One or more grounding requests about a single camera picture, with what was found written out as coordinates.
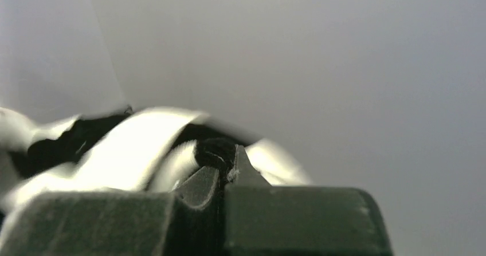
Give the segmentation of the black white striped pillowcase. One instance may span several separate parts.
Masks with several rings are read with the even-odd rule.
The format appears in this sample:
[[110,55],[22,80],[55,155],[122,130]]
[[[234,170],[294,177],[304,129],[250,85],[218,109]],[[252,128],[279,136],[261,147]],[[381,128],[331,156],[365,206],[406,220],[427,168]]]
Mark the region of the black white striped pillowcase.
[[245,148],[271,185],[309,185],[302,165],[276,142],[202,111],[152,107],[39,123],[1,108],[1,152],[12,175],[1,178],[9,214],[45,192],[170,192],[203,167],[203,154],[225,143]]

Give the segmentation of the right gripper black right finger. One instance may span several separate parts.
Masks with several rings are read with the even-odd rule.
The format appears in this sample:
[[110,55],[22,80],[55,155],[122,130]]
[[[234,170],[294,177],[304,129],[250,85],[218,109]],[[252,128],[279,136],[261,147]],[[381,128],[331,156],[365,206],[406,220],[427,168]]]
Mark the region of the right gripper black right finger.
[[224,190],[226,255],[393,255],[375,199],[352,187],[273,186],[236,148]]

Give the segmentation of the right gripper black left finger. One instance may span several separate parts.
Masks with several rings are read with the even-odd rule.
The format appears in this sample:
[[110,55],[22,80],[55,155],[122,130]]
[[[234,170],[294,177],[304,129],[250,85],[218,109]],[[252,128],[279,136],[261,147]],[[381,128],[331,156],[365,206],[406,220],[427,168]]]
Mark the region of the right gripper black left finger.
[[1,254],[217,255],[220,205],[211,167],[169,193],[47,193],[21,212]]

